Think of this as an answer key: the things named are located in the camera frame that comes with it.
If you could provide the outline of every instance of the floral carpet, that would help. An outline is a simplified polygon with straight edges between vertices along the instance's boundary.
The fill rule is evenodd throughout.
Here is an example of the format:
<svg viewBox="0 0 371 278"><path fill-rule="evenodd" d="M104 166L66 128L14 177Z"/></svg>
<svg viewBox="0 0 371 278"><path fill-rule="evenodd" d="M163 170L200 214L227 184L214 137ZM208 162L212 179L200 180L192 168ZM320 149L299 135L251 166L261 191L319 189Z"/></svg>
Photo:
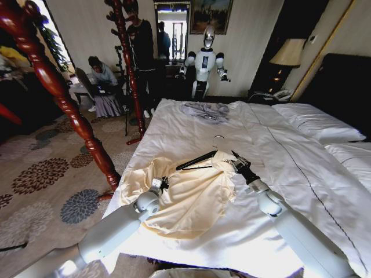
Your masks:
<svg viewBox="0 0 371 278"><path fill-rule="evenodd" d="M126 145L137 127L128 126L125 137L124 116L97 119L95 113L82 112L121 174L138 145ZM109 186L66 116L0 145L0 175L0 248L27 242L25 248L0 252L1 278L12 277L53 248L80 241L109 202L97 201ZM158 266L121 254L110 277L149 277ZM72 277L108 273L96 261Z"/></svg>

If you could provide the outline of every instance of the picture frame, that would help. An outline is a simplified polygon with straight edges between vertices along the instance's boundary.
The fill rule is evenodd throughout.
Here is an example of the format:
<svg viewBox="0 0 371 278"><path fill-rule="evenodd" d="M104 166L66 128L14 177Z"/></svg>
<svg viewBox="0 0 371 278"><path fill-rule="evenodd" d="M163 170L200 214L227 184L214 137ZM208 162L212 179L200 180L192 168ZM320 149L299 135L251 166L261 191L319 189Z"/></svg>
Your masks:
<svg viewBox="0 0 371 278"><path fill-rule="evenodd" d="M191 4L190 34L203 34L207 25L215 34L225 35L228 29L233 0L193 0Z"/></svg>

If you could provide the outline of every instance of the carved wooden post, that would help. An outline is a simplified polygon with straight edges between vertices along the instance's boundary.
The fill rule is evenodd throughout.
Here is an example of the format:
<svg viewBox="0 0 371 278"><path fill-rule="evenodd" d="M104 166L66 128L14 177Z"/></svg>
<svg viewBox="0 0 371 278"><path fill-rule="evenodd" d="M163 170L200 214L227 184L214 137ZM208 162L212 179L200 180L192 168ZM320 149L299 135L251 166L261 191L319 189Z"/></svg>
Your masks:
<svg viewBox="0 0 371 278"><path fill-rule="evenodd" d="M114 12L110 12L110 14L107 16L107 19L116 23L118 31L111 30L111 32L114 35L117 35L120 39L122 45L123 58L125 60L125 64L127 66L129 73L130 86L133 90L135 115L139 126L140 138L126 142L128 145L130 145L140 141L143 138L144 132L146 132L146 127L144 125L143 113L139 101L137 82L135 79L134 68L131 61L129 37L125 28L125 19L122 13L121 0L104 0L104 3L106 3L108 6L111 6L114 10Z"/></svg>
<svg viewBox="0 0 371 278"><path fill-rule="evenodd" d="M10 33L19 49L28 55L36 76L43 86L55 96L59 107L67 114L75 131L85 140L87 149L100 170L106 175L112 190L115 190L119 184L120 175L115 171L112 160L101 142L94 137L90 123L80 114L76 104L72 101L62 75L45 56L45 48L36 37L36 28L31 20L38 16L38 7L31 1L27 1L21 9L16 0L0 0L0 27Z"/></svg>

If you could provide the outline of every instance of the beige garment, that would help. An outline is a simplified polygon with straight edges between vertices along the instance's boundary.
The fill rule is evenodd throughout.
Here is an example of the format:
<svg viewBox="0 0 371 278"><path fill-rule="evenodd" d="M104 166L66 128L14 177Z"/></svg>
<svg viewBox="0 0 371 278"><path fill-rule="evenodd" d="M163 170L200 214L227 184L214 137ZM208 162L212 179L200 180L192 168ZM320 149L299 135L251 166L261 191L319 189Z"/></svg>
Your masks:
<svg viewBox="0 0 371 278"><path fill-rule="evenodd" d="M235 198L230 180L234 169L225 161L233 158L218 151L213 158L192 166L213 167L180 171L175 168L182 162L155 158L147 168L124 172L121 200L124 204L135 201L150 188L154 177L167 176L169 189L160 198L161 208L144 225L161 236L195 238L210 229L223 215L225 204Z"/></svg>

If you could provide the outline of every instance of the black shirt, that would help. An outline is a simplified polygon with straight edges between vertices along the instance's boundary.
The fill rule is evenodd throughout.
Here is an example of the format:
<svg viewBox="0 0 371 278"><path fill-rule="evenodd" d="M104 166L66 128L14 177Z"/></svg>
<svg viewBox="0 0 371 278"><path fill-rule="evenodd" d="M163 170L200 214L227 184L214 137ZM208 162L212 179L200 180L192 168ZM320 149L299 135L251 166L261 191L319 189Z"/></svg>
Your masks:
<svg viewBox="0 0 371 278"><path fill-rule="evenodd" d="M137 67L140 70L155 68L151 24L147 20L142 20L137 27L132 24L128 27L128 34L129 36L134 34L132 45L134 61Z"/></svg>

